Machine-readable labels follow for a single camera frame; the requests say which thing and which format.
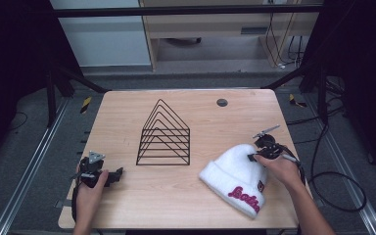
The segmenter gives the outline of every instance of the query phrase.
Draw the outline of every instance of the floor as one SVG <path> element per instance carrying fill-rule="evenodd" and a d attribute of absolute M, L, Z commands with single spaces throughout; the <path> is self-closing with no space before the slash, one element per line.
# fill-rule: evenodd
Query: floor
<path fill-rule="evenodd" d="M 296 43 L 284 52 L 285 62 L 292 63 L 282 69 L 269 65 L 255 37 L 203 38 L 199 44 L 191 40 L 164 39 L 161 41 L 155 71 L 124 71 L 118 76 L 88 78 L 114 89 L 260 87 L 299 65 L 293 61 L 297 56 Z M 339 78 L 332 77 L 331 80 L 344 86 Z M 316 142 L 311 140 L 318 138 L 322 122 L 312 120 L 303 124 L 292 123 L 293 120 L 316 115 L 315 93 L 301 94 L 297 88 L 299 82 L 300 78 L 295 78 L 277 89 L 276 95 L 285 119 L 290 122 L 288 128 L 298 154 L 305 156 L 303 164 L 306 174 L 311 176 L 310 166 L 317 157 L 315 172 L 344 172 L 362 185 L 368 198 L 364 210 L 345 212 L 334 209 L 312 189 L 315 202 L 338 234 L 376 234 L 376 165 L 368 162 L 362 143 L 341 110 L 333 116 L 331 114 L 329 132 L 322 138 L 318 153 L 315 154 Z M 68 232 L 57 227 L 57 219 L 54 218 L 59 216 L 60 210 L 54 205 L 67 194 L 66 188 L 70 187 L 69 175 L 73 174 L 72 166 L 79 160 L 80 151 L 97 115 L 98 104 L 103 98 L 103 95 L 80 84 L 74 84 L 74 87 L 76 93 L 72 99 L 66 100 L 58 95 L 59 107 L 66 105 L 66 110 L 60 127 L 50 135 L 50 146 L 39 145 L 42 136 L 48 134 L 44 127 L 47 121 L 45 109 L 37 109 L 46 106 L 45 98 L 42 99 L 46 95 L 45 90 L 37 91 L 19 102 L 19 114 L 0 149 L 0 218 L 5 214 L 5 208 L 13 202 L 11 199 L 20 199 L 20 204 L 15 206 L 16 214 L 6 217 L 12 234 Z M 307 107 L 302 107 L 302 104 L 291 105 L 290 94 L 294 94 L 296 101 L 305 103 Z M 81 115 L 78 111 L 82 101 L 89 95 L 92 96 L 92 103 L 86 114 Z M 340 108 L 342 104 L 339 99 L 332 99 L 332 94 L 329 96 L 330 109 Z M 25 169 L 29 169 L 28 165 L 34 160 L 37 149 L 45 158 L 35 162 L 38 167 L 30 173 L 30 184 L 24 191 L 20 190 L 17 185 L 23 179 Z M 340 208 L 353 209 L 363 199 L 354 184 L 336 175 L 322 177 L 316 180 L 316 184 L 321 185 L 320 194 L 327 196 L 328 200 L 334 205 L 338 204 Z M 268 234 L 279 232 L 281 231 L 273 230 L 268 231 Z M 105 234 L 122 233 L 123 231 L 105 231 Z M 287 230 L 285 233 L 294 234 L 295 231 Z"/>

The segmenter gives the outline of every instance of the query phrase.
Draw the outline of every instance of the white beanie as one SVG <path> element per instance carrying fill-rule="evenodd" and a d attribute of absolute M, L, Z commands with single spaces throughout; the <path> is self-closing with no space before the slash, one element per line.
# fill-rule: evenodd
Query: white beanie
<path fill-rule="evenodd" d="M 214 193 L 251 218 L 264 204 L 261 192 L 267 177 L 266 168 L 248 158 L 256 152 L 249 144 L 234 146 L 200 172 L 200 178 Z"/>

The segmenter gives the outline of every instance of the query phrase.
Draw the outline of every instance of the white wall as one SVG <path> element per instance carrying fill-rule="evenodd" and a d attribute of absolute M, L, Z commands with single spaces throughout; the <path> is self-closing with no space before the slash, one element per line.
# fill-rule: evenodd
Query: white wall
<path fill-rule="evenodd" d="M 51 0 L 54 9 L 139 7 L 137 0 Z M 60 18 L 81 67 L 149 66 L 141 17 Z"/>

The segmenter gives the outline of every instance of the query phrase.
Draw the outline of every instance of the wooden table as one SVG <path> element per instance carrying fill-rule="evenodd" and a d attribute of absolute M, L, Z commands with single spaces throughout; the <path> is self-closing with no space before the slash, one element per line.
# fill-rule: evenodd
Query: wooden table
<path fill-rule="evenodd" d="M 136 165 L 141 133 L 162 99 L 189 127 L 189 165 Z M 225 99 L 220 107 L 217 100 Z M 278 143 L 296 154 L 272 90 L 162 90 L 106 93 L 84 155 L 106 155 L 104 168 L 124 168 L 119 183 L 105 188 L 94 221 L 96 228 L 204 229 L 296 228 L 290 196 L 270 173 L 266 199 L 256 219 L 250 219 L 220 199 L 199 179 L 209 161 L 238 144 L 253 144 L 252 136 L 268 127 Z M 72 186 L 68 194 L 71 198 Z M 71 208 L 64 207 L 62 228 L 73 228 Z"/>

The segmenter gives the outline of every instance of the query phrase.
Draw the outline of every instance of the black wire rack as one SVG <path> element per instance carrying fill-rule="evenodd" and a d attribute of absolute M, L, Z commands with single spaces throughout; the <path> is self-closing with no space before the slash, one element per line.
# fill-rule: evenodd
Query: black wire rack
<path fill-rule="evenodd" d="M 189 165 L 190 129 L 164 100 L 145 122 L 136 165 Z"/>

